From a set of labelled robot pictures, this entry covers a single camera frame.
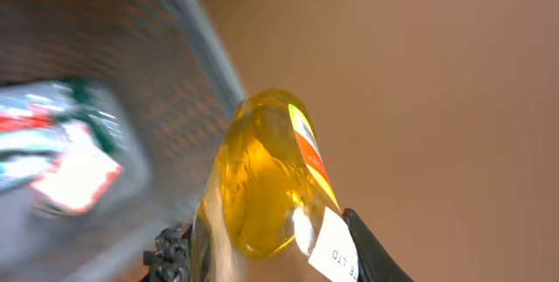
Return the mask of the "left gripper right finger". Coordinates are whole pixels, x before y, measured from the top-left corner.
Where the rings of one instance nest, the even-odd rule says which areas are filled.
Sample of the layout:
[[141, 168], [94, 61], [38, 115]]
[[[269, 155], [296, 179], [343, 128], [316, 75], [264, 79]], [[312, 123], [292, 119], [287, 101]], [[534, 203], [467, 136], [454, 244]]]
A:
[[359, 282], [413, 282], [351, 208], [343, 211], [358, 255]]

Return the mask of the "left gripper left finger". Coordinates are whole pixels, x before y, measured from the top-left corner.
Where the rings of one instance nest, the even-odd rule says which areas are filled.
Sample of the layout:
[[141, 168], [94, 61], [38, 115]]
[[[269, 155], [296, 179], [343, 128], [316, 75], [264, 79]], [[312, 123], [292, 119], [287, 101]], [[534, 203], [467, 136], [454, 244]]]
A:
[[155, 238], [155, 250], [144, 251], [142, 262], [148, 272], [141, 282], [188, 282], [192, 225], [177, 224]]

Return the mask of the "yellow liquid bottle silver cap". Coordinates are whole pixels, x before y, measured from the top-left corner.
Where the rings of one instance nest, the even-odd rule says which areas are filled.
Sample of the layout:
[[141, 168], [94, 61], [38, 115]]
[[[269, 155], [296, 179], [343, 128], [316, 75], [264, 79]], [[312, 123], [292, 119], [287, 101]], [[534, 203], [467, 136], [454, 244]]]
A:
[[358, 260], [306, 107], [278, 88], [242, 101], [197, 207], [190, 280], [354, 282]]

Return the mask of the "green 3M gloves package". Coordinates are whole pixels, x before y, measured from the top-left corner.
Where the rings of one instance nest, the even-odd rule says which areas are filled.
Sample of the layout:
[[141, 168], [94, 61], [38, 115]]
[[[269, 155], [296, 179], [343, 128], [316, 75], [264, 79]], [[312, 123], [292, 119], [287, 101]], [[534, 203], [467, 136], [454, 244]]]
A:
[[1, 189], [27, 184], [40, 209], [86, 214], [124, 168], [116, 118], [92, 79], [44, 80], [1, 89]]

